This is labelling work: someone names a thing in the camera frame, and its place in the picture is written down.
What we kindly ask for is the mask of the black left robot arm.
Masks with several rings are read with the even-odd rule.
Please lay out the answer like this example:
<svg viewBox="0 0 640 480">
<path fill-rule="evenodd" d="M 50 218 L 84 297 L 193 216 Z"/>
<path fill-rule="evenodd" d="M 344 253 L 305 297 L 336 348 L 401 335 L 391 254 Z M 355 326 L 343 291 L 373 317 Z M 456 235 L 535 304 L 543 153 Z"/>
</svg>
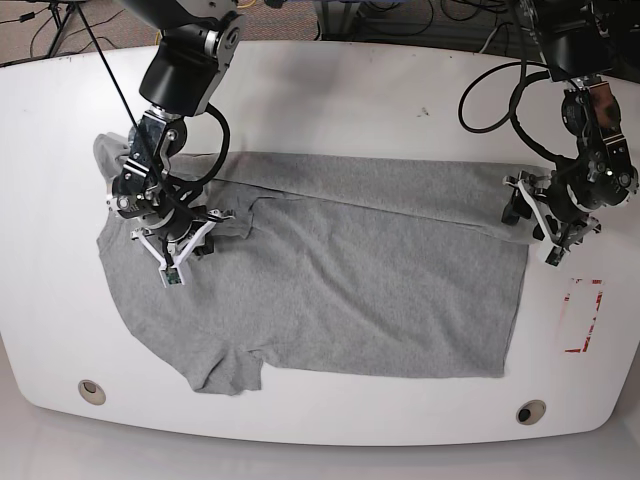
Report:
<svg viewBox="0 0 640 480">
<path fill-rule="evenodd" d="M 601 230 L 593 213 L 628 202 L 639 188 L 638 172 L 621 128 L 621 111 L 602 77 L 611 61 L 598 23 L 587 1 L 524 1 L 544 65 L 514 89 L 509 106 L 516 109 L 524 90 L 550 80 L 565 85 L 561 103 L 563 125 L 576 139 L 575 158 L 553 154 L 533 140 L 517 117 L 511 125 L 518 137 L 540 157 L 554 164 L 546 175 L 526 171 L 503 182 L 513 192 L 502 221 L 515 225 L 534 219 L 539 258 L 558 266 L 571 246 Z"/>
</svg>

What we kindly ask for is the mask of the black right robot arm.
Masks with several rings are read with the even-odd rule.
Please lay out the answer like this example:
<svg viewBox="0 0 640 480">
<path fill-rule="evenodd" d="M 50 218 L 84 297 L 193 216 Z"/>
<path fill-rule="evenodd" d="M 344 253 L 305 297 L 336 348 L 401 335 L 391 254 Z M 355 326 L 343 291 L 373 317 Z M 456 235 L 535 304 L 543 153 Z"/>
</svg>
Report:
<svg viewBox="0 0 640 480">
<path fill-rule="evenodd" d="M 217 175 L 230 146 L 230 127 L 210 103 L 240 42 L 245 18 L 235 1 L 127 1 L 126 10 L 161 39 L 139 88 L 149 102 L 129 135 L 129 154 L 108 183 L 108 207 L 140 225 L 131 236 L 156 259 L 164 286 L 188 282 L 191 255 L 212 253 L 211 230 L 232 218 L 195 200 Z M 212 167 L 195 180 L 171 172 L 187 140 L 186 119 L 208 114 L 222 129 Z"/>
</svg>

